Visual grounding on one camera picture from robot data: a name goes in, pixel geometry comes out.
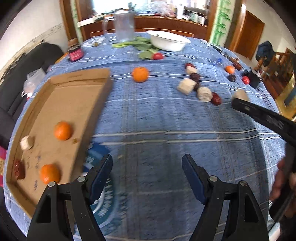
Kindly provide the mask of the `person's right hand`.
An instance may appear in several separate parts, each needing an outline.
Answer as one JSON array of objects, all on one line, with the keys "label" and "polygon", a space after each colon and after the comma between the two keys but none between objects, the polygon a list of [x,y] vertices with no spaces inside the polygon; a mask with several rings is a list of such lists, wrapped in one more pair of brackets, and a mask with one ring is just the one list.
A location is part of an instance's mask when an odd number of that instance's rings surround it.
[{"label": "person's right hand", "polygon": [[[277,164],[278,171],[275,175],[275,180],[273,183],[273,187],[269,196],[269,200],[274,202],[279,196],[281,189],[286,181],[285,174],[284,174],[284,167],[285,167],[285,159],[282,158],[279,163]],[[289,177],[290,188],[294,190],[295,194],[295,173],[290,173]],[[285,212],[286,218],[292,218],[295,216],[295,197],[290,203],[290,206],[287,208]]]}]

